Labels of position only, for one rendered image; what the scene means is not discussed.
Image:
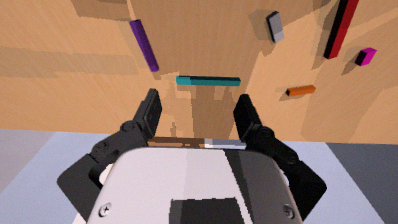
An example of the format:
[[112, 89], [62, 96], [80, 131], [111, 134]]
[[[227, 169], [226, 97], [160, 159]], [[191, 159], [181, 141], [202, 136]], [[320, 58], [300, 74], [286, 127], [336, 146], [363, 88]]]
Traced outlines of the turquoise rod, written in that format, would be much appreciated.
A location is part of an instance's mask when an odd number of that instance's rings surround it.
[[177, 85], [239, 86], [237, 77], [177, 76]]

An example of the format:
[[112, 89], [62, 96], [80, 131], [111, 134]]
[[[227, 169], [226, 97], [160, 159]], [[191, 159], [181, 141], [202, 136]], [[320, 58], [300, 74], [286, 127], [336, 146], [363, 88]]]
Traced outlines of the grey rod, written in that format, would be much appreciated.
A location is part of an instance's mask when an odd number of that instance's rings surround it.
[[280, 13], [277, 11], [272, 12], [266, 17], [272, 41], [277, 43], [284, 39], [284, 33], [280, 18]]

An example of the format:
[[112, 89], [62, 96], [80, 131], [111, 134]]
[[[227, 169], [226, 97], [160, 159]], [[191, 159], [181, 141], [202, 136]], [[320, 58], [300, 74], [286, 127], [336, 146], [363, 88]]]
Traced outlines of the magenta rod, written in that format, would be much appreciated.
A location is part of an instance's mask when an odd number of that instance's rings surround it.
[[355, 64], [357, 64], [358, 66], [363, 66], [363, 65], [367, 65], [370, 63], [370, 61], [372, 60], [373, 56], [375, 55], [377, 50], [369, 47], [363, 50], [360, 50], [356, 60], [355, 60]]

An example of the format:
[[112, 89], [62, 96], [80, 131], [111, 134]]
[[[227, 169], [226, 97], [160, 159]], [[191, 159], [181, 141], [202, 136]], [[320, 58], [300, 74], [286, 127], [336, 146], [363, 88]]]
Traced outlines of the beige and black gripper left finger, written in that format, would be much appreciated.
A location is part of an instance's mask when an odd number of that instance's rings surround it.
[[147, 141], [155, 136], [161, 113], [158, 90], [150, 88], [133, 120], [124, 122], [119, 131], [96, 143], [89, 154], [60, 174], [57, 185], [86, 223], [103, 187], [99, 180], [102, 172], [122, 153], [149, 146]]

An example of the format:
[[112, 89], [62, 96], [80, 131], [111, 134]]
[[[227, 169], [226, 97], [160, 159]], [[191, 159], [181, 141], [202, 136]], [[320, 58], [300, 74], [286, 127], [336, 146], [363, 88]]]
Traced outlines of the red rectangular bar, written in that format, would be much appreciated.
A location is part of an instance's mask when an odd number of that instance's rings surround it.
[[323, 57], [338, 56], [359, 0], [340, 0]]

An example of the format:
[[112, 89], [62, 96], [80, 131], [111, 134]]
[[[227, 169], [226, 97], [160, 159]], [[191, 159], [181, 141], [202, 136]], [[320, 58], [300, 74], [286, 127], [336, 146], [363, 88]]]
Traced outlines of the orange rod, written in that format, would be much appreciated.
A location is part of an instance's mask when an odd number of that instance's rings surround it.
[[289, 97], [289, 96], [314, 93], [315, 90], [316, 90], [316, 87], [314, 87], [313, 85], [307, 85], [307, 86], [301, 86], [301, 87], [288, 88], [286, 91], [286, 94]]

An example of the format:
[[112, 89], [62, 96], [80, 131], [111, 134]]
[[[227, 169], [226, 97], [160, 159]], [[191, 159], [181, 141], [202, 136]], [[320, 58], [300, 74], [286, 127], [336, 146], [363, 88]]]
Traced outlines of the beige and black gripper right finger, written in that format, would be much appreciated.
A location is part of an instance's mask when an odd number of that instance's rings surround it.
[[275, 138], [274, 131], [263, 126], [248, 94], [240, 95], [233, 111], [241, 143], [245, 149], [272, 157], [289, 181], [289, 188], [299, 210], [302, 222], [327, 190], [327, 186], [308, 165], [299, 160], [298, 154]]

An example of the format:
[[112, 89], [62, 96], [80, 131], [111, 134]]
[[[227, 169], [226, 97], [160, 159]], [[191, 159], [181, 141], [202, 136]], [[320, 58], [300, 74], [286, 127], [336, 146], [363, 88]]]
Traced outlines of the purple rod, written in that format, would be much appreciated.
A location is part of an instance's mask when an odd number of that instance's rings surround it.
[[133, 20], [129, 22], [129, 25], [134, 33], [134, 36], [139, 44], [139, 47], [144, 55], [144, 58], [150, 68], [151, 72], [157, 72], [159, 70], [158, 63], [154, 56], [153, 50], [145, 33], [144, 27], [141, 20]]

